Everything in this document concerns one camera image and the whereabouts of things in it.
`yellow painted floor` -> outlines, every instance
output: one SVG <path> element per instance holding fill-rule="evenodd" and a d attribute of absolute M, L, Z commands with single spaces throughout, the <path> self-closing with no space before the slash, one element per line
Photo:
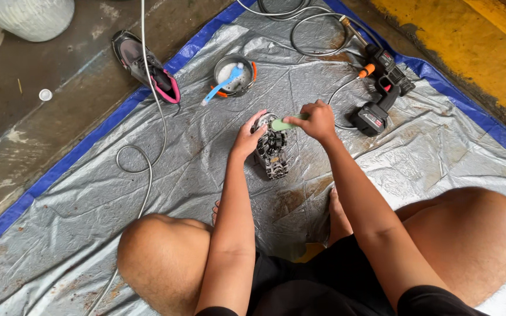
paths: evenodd
<path fill-rule="evenodd" d="M 370 1 L 453 74 L 494 97 L 483 105 L 506 124 L 506 0 Z"/>

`sneaker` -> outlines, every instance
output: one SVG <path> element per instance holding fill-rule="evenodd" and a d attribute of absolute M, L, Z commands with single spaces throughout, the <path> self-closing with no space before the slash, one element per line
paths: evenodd
<path fill-rule="evenodd" d="M 141 83 L 150 87 L 142 54 L 142 40 L 129 31 L 118 31 L 112 37 L 112 48 L 116 54 L 116 58 L 122 63 L 124 69 L 128 70 Z M 147 47 L 146 57 L 153 88 L 158 92 L 163 101 L 178 104 L 180 92 L 175 78 L 167 70 L 163 69 L 161 62 Z"/>
<path fill-rule="evenodd" d="M 253 129 L 257 130 L 263 124 L 268 124 L 278 118 L 274 113 L 266 113 L 261 116 L 253 125 Z M 274 131 L 270 127 L 259 138 L 255 154 L 265 165 L 266 175 L 269 179 L 280 179 L 288 174 L 288 163 L 286 163 L 285 147 L 286 147 L 286 131 Z"/>

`soapy water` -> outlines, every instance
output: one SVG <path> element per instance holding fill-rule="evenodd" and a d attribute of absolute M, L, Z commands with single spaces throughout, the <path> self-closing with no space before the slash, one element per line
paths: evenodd
<path fill-rule="evenodd" d="M 220 72 L 218 73 L 218 77 L 216 78 L 216 80 L 218 82 L 226 81 L 229 78 L 229 76 L 231 76 L 232 70 L 236 66 L 237 66 L 237 62 L 231 62 L 231 63 L 227 64 L 226 66 L 223 66 L 220 69 Z M 245 87 L 247 87 L 247 85 L 249 84 L 250 81 L 251 81 L 251 70 L 249 70 L 249 68 L 247 68 L 247 67 L 244 67 L 241 75 L 239 75 L 237 78 L 232 80 L 227 85 L 223 86 L 222 89 L 229 91 L 229 92 L 243 90 Z"/>

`bare foot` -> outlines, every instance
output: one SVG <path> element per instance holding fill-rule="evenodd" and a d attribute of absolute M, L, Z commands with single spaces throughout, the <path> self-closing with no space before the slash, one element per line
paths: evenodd
<path fill-rule="evenodd" d="M 343 211 L 343 206 L 339 202 L 337 189 L 331 189 L 329 192 L 329 219 L 331 221 L 331 233 L 327 247 L 331 247 L 335 241 L 353 234 L 351 223 L 348 222 L 347 215 Z"/>
<path fill-rule="evenodd" d="M 216 201 L 216 206 L 212 207 L 212 226 L 216 225 L 216 216 L 218 215 L 218 208 L 220 207 L 220 200 Z"/>

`blue cleaning brush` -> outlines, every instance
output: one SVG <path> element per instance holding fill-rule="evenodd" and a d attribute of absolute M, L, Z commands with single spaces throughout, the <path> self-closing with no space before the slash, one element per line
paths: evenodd
<path fill-rule="evenodd" d="M 240 62 L 237 64 L 237 66 L 235 66 L 232 69 L 232 74 L 229 76 L 229 78 L 226 81 L 215 86 L 214 89 L 212 89 L 212 91 L 210 91 L 210 93 L 204 98 L 204 100 L 202 100 L 202 105 L 203 106 L 207 105 L 208 102 L 210 102 L 210 100 L 216 95 L 216 92 L 220 91 L 220 89 L 222 89 L 223 86 L 232 82 L 235 78 L 239 77 L 242 73 L 243 73 L 243 63 Z"/>

